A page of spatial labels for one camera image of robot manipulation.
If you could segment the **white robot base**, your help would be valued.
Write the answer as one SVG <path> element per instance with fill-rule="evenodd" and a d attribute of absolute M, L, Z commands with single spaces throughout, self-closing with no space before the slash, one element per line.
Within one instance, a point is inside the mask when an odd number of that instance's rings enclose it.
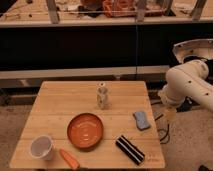
<path fill-rule="evenodd" d="M 213 60 L 213 38 L 193 39 L 177 43 L 173 46 L 173 54 L 181 64 L 190 57 Z"/>

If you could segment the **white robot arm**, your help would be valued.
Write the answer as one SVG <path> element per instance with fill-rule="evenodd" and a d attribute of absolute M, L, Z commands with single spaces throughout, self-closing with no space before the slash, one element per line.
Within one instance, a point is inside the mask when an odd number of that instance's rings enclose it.
<path fill-rule="evenodd" d="M 213 112 L 213 85 L 205 81 L 208 65 L 202 60 L 192 60 L 170 68 L 165 75 L 167 84 L 158 92 L 168 123 L 175 117 L 177 108 L 186 97 Z"/>

